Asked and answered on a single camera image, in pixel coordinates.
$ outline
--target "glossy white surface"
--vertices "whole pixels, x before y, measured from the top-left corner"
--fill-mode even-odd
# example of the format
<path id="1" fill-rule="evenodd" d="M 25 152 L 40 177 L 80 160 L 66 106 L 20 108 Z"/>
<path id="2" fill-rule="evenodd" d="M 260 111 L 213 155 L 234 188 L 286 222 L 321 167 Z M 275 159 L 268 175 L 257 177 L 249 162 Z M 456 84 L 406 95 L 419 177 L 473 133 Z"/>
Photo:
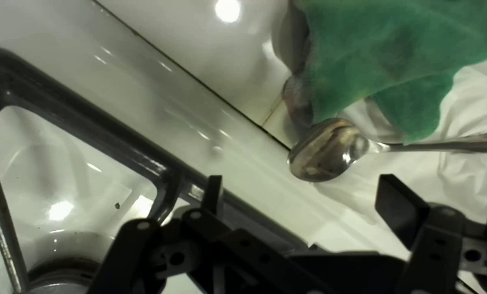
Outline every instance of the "glossy white surface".
<path id="1" fill-rule="evenodd" d="M 239 113 L 227 108 L 210 90 L 134 36 L 93 2 L 0 0 L 0 46 L 17 53 L 92 103 L 100 105 L 105 111 L 123 120 L 192 167 L 206 175 L 224 175 L 226 188 L 303 239 L 319 242 L 334 250 L 401 250 L 401 245 L 379 221 L 361 218 L 335 200 L 324 196 L 316 186 L 291 177 L 286 160 L 288 152 L 281 146 Z M 22 144 L 17 142 L 20 144 L 17 149 L 25 149 L 25 152 L 13 159 L 17 149 L 0 151 L 0 170 L 4 175 L 8 175 L 4 180 L 10 195 L 30 196 L 23 203 L 15 204 L 15 200 L 13 203 L 10 201 L 17 227 L 22 232 L 22 242 L 49 239 L 46 234 L 53 232 L 54 227 L 64 229 L 67 226 L 79 232 L 90 232 L 93 224 L 108 222 L 108 218 L 121 219 L 121 216 L 108 209 L 98 209 L 102 206 L 110 208 L 110 200 L 82 196 L 93 216 L 90 214 L 84 222 L 71 222 L 71 216 L 79 213 L 80 204 L 64 203 L 62 198 L 82 188 L 61 180 L 53 180 L 54 186 L 44 188 L 35 173 L 20 178 L 10 177 L 23 175 L 25 169 L 35 167 L 35 152 L 41 152 L 46 160 L 53 160 L 53 164 L 46 165 L 48 172 L 58 165 L 53 175 L 74 175 L 79 183 L 87 182 L 71 170 L 62 170 L 71 165 L 59 167 L 59 164 L 74 160 L 69 155 L 74 151 L 80 151 L 80 147 L 62 147 L 67 144 L 54 144 L 58 151 L 51 151 L 51 147 L 48 151 L 48 146 L 31 147 L 28 146 L 31 144 L 30 136 L 51 136 L 46 131 L 48 126 L 38 123 L 31 123 L 31 126 L 23 124 L 23 118 L 5 118 L 5 121 L 8 120 L 10 123 L 4 123 L 4 126 L 13 124 L 8 126 L 13 131 L 5 134 L 5 139 L 7 136 L 22 136 Z M 102 178 L 90 165 L 84 165 L 90 160 L 89 154 L 84 152 L 79 157 L 82 159 L 74 160 L 84 169 L 79 172 L 82 175 L 87 173 L 93 180 L 97 178 L 103 185 L 111 183 L 116 175 L 129 178 L 121 173 L 108 173 Z M 102 170 L 113 167 L 111 164 L 100 167 L 100 160 L 97 164 L 97 169 Z M 38 165 L 35 172 L 41 173 L 46 167 Z M 138 190 L 138 185 L 121 183 L 118 191 L 113 193 L 115 198 L 126 198 L 131 188 Z M 335 188 L 332 191 L 334 196 L 353 200 L 348 193 L 350 183 L 340 185 L 340 190 Z M 102 196 L 110 193 L 108 186 L 90 188 L 87 193 L 95 195 L 95 191 Z M 53 216 L 56 216 L 53 222 L 48 221 L 51 209 L 54 211 Z M 71 213 L 64 221 L 56 221 L 62 219 L 61 211 Z M 92 255 L 87 247 L 72 245 L 71 242 L 64 247 Z M 38 262 L 35 258 L 40 258 L 40 255 L 31 253 L 28 257 L 30 263 Z M 2 260 L 0 293 L 8 293 Z"/>
<path id="2" fill-rule="evenodd" d="M 224 100 L 263 124 L 290 77 L 277 57 L 288 0 L 100 0 Z"/>

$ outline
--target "green cloth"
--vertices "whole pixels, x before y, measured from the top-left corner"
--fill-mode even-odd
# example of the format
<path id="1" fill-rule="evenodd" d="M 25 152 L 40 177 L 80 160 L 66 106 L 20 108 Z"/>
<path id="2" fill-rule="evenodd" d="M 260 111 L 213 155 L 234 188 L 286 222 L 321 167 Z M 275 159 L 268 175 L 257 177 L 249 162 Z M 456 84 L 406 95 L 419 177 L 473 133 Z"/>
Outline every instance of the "green cloth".
<path id="1" fill-rule="evenodd" d="M 298 0 L 314 123 L 371 98 L 406 142 L 432 134 L 455 74 L 487 59 L 487 0 Z"/>

